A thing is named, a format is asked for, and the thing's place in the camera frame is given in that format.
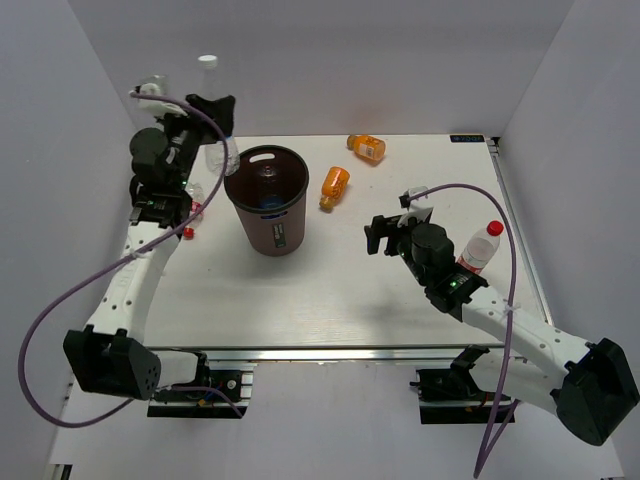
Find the clear bottle red label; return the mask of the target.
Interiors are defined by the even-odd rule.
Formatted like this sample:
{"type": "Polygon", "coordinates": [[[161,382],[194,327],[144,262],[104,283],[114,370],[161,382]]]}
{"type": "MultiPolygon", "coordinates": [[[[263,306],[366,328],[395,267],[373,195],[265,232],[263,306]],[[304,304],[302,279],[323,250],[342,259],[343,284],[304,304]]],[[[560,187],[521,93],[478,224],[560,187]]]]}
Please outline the clear bottle red label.
{"type": "MultiPolygon", "coordinates": [[[[189,194],[192,199],[191,212],[190,214],[194,214],[195,211],[204,203],[205,195],[202,186],[199,183],[188,182],[185,187],[185,191],[189,194]]],[[[190,222],[185,228],[183,232],[183,236],[186,240],[192,240],[195,237],[196,230],[201,225],[204,218],[204,214],[200,213],[192,222],[190,222]]]]}

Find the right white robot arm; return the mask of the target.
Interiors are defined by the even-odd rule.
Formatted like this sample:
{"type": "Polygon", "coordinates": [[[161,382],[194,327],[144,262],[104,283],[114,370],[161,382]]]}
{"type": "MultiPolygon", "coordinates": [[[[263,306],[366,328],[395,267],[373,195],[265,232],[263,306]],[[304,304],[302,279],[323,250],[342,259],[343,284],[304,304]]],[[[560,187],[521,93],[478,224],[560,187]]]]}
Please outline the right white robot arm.
{"type": "Polygon", "coordinates": [[[367,252],[400,257],[440,312],[478,328],[519,355],[508,368],[504,394],[555,415],[575,437],[600,446],[639,403],[623,349],[568,334],[522,309],[481,276],[454,260],[443,227],[401,215],[378,215],[364,228],[367,252]]]}

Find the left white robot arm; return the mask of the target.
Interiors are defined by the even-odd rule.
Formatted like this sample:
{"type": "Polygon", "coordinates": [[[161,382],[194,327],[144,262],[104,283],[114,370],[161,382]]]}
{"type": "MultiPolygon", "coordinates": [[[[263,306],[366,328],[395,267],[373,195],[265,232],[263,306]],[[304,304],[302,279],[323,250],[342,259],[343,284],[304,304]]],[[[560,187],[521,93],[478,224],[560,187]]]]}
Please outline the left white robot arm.
{"type": "Polygon", "coordinates": [[[193,215],[187,181],[197,153],[232,133],[235,99],[190,94],[175,105],[146,98],[159,125],[138,131],[129,144],[132,211],[122,263],[84,329],[67,332],[63,350],[85,392],[148,400],[177,384],[188,398],[199,399],[212,378],[203,354],[155,353],[145,346],[144,333],[164,268],[193,215]]]}

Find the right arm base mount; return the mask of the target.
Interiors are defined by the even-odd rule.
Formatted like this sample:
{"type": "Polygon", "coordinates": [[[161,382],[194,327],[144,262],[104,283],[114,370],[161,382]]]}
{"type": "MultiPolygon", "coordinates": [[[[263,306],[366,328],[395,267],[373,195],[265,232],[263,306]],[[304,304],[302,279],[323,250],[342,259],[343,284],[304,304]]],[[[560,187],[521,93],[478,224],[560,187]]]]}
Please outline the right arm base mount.
{"type": "Polygon", "coordinates": [[[457,350],[429,350],[415,361],[415,378],[410,389],[418,396],[423,425],[484,425],[488,422],[493,387],[482,387],[472,376],[479,361],[500,348],[470,345],[457,350]]]}

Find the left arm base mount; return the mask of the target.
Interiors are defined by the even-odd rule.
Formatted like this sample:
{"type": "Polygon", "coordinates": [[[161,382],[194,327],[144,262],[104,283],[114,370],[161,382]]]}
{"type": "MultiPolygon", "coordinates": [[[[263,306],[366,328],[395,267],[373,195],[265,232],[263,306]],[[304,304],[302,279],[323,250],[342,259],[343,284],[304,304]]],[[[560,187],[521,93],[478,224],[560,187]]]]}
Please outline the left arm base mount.
{"type": "Polygon", "coordinates": [[[240,419],[252,396],[253,364],[218,359],[202,350],[169,349],[159,385],[149,400],[149,418],[240,419]]]}

